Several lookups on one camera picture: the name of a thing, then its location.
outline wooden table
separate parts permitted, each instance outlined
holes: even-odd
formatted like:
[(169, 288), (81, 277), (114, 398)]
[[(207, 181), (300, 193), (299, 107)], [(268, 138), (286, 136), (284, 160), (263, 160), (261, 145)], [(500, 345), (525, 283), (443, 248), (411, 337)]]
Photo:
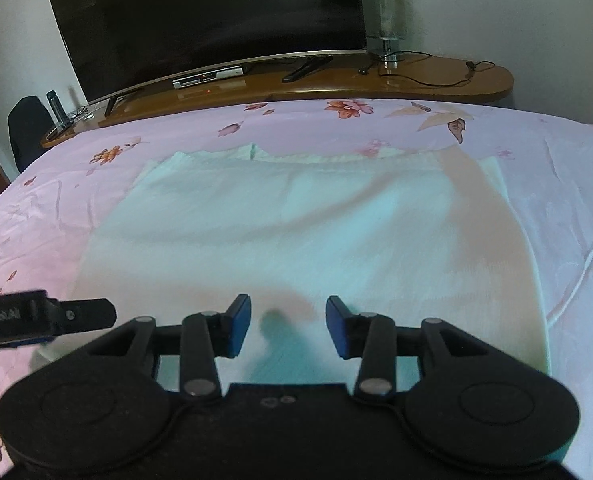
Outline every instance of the wooden table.
[(370, 64), (368, 56), (337, 56), (317, 72), (294, 83), (282, 83), (283, 76), (301, 62), (258, 63), (251, 66), (244, 76), (180, 90), (174, 89), (171, 81), (152, 84), (117, 104), (109, 117), (97, 112), (93, 119), (69, 128), (56, 139), (47, 140), (44, 137), (41, 145), (50, 148), (91, 128), (204, 108), (319, 98), (404, 98), (484, 104), (506, 97), (514, 85), (509, 70), (490, 64), (478, 66), (477, 72), (467, 82), (445, 88), (422, 85), (407, 77), (429, 84), (453, 85), (464, 80), (469, 69), (464, 60), (416, 54), (399, 61), (396, 69), (386, 69), (383, 64), (373, 66), (368, 75), (358, 72), (359, 68)]

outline television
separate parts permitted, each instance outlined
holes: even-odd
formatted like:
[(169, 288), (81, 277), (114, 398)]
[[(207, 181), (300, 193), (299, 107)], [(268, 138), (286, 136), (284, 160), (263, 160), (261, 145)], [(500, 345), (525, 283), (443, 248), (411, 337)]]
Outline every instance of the television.
[(50, 0), (89, 103), (259, 60), (365, 52), (361, 0)]

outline bed sheet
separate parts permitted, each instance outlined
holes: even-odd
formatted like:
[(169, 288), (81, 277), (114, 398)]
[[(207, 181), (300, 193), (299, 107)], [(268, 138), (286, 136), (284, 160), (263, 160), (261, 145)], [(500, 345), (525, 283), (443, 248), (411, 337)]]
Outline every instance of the bed sheet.
[[(593, 479), (593, 126), (475, 105), (312, 100), (200, 110), (93, 130), (34, 162), (0, 196), (0, 294), (44, 288), (67, 299), (90, 234), (150, 161), (254, 143), (272, 155), (376, 156), (457, 144), (496, 156), (535, 254), (555, 378), (581, 427), (565, 464)], [(0, 351), (0, 395), (32, 348)]]

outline white wall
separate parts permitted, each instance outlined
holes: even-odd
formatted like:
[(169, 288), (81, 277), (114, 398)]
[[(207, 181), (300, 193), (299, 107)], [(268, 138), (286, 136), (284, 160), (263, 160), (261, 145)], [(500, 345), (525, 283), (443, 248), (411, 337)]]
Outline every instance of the white wall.
[(593, 0), (406, 0), (401, 47), (489, 59), (516, 108), (593, 123)]
[[(407, 0), (406, 11), (404, 48), (493, 60), (514, 74), (517, 108), (593, 123), (593, 0)], [(0, 0), (4, 168), (8, 113), (26, 95), (47, 105), (53, 89), (66, 109), (84, 102), (49, 0)]]
[(71, 94), (84, 102), (49, 0), (0, 0), (0, 163), (11, 178), (18, 172), (7, 116), (28, 95), (41, 98), (51, 113), (50, 90), (56, 90), (66, 110), (74, 109)]

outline white cloth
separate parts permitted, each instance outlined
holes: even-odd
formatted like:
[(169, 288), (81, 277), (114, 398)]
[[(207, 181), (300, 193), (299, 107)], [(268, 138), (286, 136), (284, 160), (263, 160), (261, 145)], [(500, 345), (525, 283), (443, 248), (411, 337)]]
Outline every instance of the white cloth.
[[(336, 356), (325, 326), (332, 294), (398, 325), (446, 319), (547, 370), (533, 259), (494, 166), (483, 171), (457, 147), (361, 159), (177, 153), (148, 168), (94, 232), (71, 297), (109, 298), (118, 322), (179, 324), (250, 294), (243, 351), (218, 360), (225, 387), (353, 383), (358, 362)], [(89, 338), (41, 352), (51, 360)], [(399, 388), (416, 381), (405, 361)]]

